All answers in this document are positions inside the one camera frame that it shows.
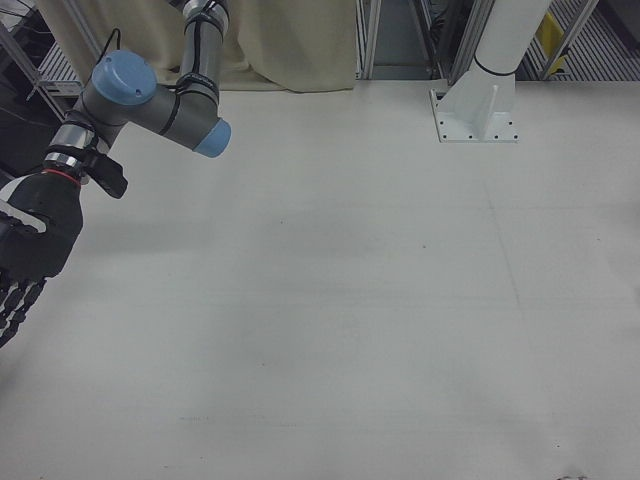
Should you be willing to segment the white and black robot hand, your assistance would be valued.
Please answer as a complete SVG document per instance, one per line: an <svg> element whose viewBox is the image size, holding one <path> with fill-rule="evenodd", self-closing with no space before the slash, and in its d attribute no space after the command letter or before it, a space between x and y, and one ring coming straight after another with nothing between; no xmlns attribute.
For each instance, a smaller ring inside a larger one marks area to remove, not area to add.
<svg viewBox="0 0 640 480"><path fill-rule="evenodd" d="M18 332L83 226L80 183L54 170L18 180L1 201L1 344Z"/></svg>

